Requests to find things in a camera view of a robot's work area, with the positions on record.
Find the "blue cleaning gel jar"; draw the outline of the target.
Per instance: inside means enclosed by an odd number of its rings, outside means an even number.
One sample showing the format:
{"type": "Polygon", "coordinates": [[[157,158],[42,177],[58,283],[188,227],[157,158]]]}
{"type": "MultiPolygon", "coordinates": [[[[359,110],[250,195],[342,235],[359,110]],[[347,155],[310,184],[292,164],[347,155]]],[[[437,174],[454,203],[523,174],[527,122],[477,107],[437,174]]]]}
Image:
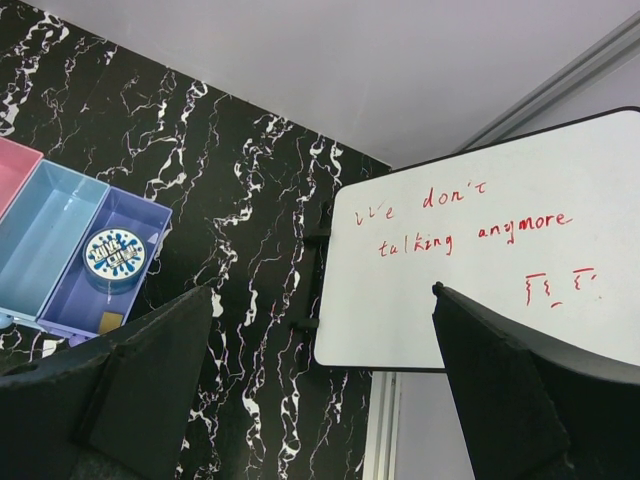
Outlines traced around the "blue cleaning gel jar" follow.
{"type": "Polygon", "coordinates": [[[147,248],[132,230],[108,227],[89,236],[82,260],[88,282],[94,289],[119,295],[132,290],[141,278],[147,248]]]}

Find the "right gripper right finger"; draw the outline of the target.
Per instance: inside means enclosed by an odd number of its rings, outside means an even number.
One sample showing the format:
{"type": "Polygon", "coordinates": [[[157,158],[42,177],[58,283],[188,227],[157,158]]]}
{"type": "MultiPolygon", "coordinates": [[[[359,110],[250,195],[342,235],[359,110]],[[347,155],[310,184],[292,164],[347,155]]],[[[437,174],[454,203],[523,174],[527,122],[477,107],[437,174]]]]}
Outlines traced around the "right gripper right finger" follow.
{"type": "Polygon", "coordinates": [[[478,479],[636,479],[639,368],[436,283],[433,323],[478,479]]]}

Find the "orange small eraser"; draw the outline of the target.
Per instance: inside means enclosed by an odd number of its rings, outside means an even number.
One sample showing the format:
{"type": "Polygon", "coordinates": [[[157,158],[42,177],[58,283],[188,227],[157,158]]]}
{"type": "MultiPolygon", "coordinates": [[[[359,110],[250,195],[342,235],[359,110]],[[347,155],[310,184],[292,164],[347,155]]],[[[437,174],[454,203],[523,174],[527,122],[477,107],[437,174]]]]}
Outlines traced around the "orange small eraser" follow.
{"type": "Polygon", "coordinates": [[[122,325],[122,322],[123,322],[122,314],[115,313],[115,312],[104,312],[101,317],[97,333],[99,335],[103,335],[108,332],[111,332],[119,328],[122,325]]]}

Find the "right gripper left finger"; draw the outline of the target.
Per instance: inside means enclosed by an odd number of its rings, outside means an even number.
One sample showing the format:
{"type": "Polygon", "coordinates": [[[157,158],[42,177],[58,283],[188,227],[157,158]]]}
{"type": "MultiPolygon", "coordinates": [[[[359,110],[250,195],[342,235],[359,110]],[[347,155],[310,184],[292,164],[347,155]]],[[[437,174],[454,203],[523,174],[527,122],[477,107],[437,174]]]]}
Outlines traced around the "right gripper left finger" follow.
{"type": "Polygon", "coordinates": [[[68,479],[83,453],[143,479],[173,478],[211,323],[210,292],[197,287],[2,372],[2,478],[68,479]]]}

